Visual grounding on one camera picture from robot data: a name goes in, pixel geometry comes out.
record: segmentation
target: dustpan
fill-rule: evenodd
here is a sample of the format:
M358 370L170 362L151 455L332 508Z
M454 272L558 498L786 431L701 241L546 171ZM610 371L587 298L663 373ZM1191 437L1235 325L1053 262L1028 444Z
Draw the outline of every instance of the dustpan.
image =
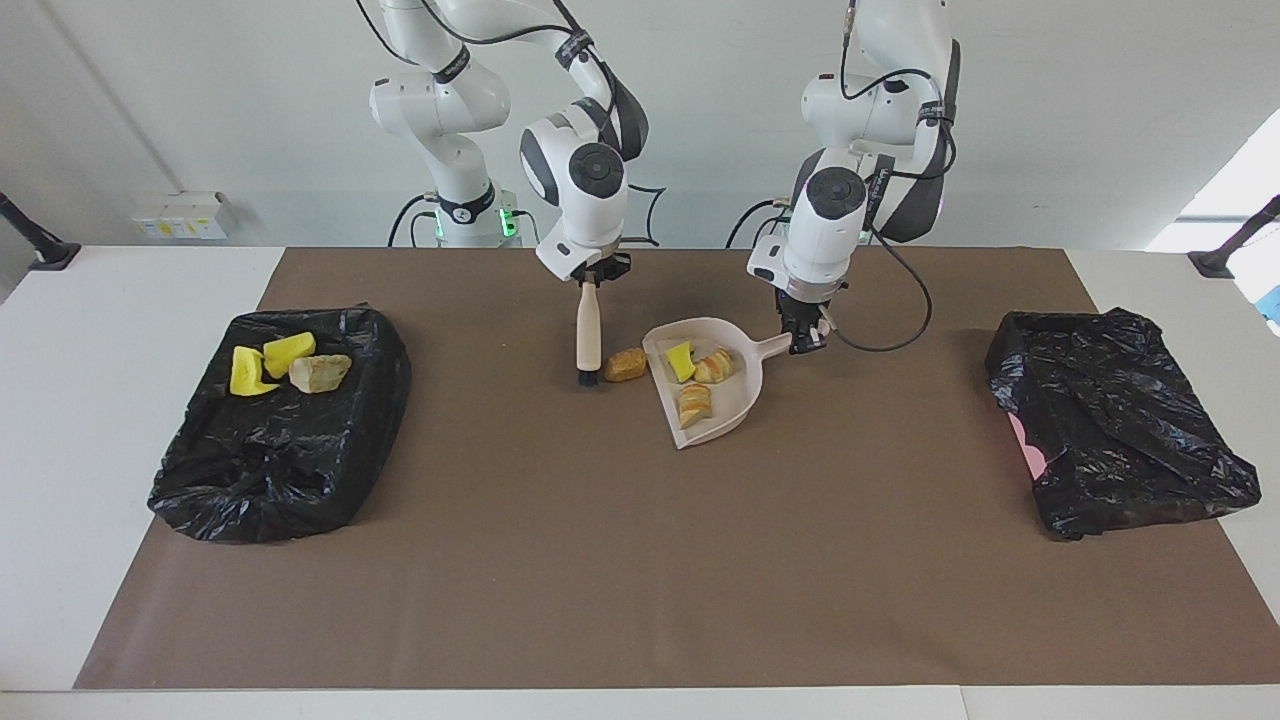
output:
M695 360L721 347L727 350L733 360L733 375L722 383L708 386L712 391L712 416L681 429L676 398L684 386L676 382L666 352L686 341L694 343ZM676 441L676 450L684 450L713 441L742 424L764 387L764 360L786 352L791 347L791 336L780 334L755 342L727 320L694 318L649 331L643 345L649 357L649 374L658 387L662 411L671 425L671 437Z

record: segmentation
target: brown table surface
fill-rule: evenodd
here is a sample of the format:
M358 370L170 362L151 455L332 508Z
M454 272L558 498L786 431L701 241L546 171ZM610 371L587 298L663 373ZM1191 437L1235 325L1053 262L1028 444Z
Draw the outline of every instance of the brown table surface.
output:
M531 254L287 251L262 309L367 301L410 348L383 478L328 536L154 524L77 687L1280 683L1280 628L1216 521L1041 529L982 359L1009 310L1093 310L1066 256L904 254L937 300L919 343L771 360L737 430L677 452L650 379L576 386L577 288ZM776 334L744 264L636 252L600 291L607 350L696 315ZM914 329L883 251L850 279L849 332Z

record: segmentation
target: electrical outlet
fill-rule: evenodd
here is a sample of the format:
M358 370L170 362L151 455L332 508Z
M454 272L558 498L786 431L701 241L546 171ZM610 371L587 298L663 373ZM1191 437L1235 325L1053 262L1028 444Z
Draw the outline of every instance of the electrical outlet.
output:
M239 227L220 192L182 192L152 199L132 219L148 240L227 240Z

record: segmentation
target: garbage bag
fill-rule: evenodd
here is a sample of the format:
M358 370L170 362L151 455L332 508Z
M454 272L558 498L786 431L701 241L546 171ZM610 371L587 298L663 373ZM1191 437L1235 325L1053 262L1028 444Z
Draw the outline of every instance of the garbage bag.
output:
M228 393L237 345L261 348L307 331L317 355L351 357L338 389L305 395L285 379L257 397ZM411 375L396 328L367 306L236 318L165 452L147 506L198 541L262 543L340 528L381 473Z
M987 374L1044 455L1032 491L1062 539L1219 518L1262 498L1257 470L1222 441L1142 315L1010 313Z

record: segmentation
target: yellow sponge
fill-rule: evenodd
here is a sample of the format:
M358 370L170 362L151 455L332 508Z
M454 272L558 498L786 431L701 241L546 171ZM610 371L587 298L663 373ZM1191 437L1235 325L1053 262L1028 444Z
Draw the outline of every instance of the yellow sponge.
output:
M667 363L676 373L676 382L687 382L694 377L694 343L682 342L667 351Z
M300 357L311 357L316 354L316 336L311 333L296 334L283 340L275 340L262 346L266 356L266 373L280 379L289 373L289 365Z
M262 382L262 354L252 347L237 346L232 351L232 395L253 397L280 387Z

